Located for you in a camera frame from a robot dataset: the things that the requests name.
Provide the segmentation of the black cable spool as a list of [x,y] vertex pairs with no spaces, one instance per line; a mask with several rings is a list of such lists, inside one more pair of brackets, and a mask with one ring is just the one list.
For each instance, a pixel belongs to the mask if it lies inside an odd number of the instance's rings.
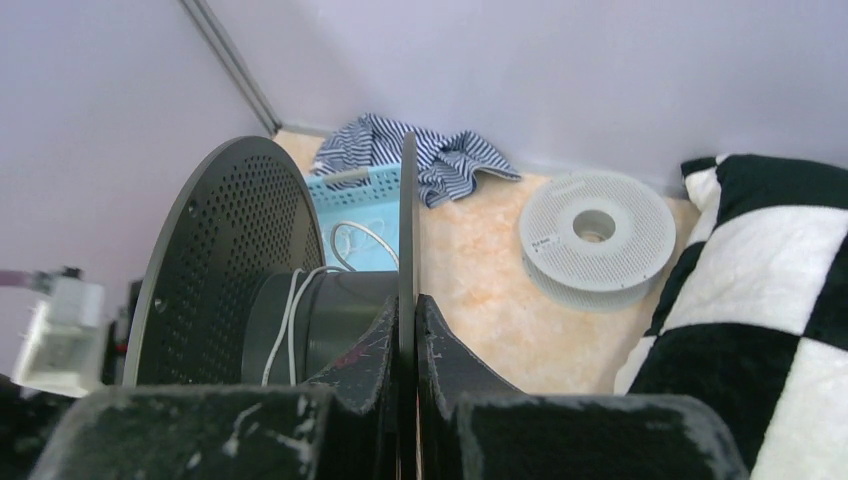
[[123,382],[288,384],[312,378],[398,302],[392,366],[415,362],[417,145],[404,139],[392,271],[325,263],[317,214],[291,156],[229,140],[195,169],[154,247],[132,317]]

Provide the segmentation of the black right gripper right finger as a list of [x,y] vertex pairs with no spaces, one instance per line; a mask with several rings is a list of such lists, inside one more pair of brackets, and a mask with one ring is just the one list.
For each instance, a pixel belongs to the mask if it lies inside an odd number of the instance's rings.
[[745,479],[731,432],[680,395],[531,395],[451,331],[435,300],[415,314],[426,479]]

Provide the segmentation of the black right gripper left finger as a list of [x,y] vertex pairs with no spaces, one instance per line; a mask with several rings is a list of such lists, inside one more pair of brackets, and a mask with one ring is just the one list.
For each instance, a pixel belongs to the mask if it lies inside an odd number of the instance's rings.
[[398,302],[297,386],[110,387],[75,402],[35,479],[385,479]]

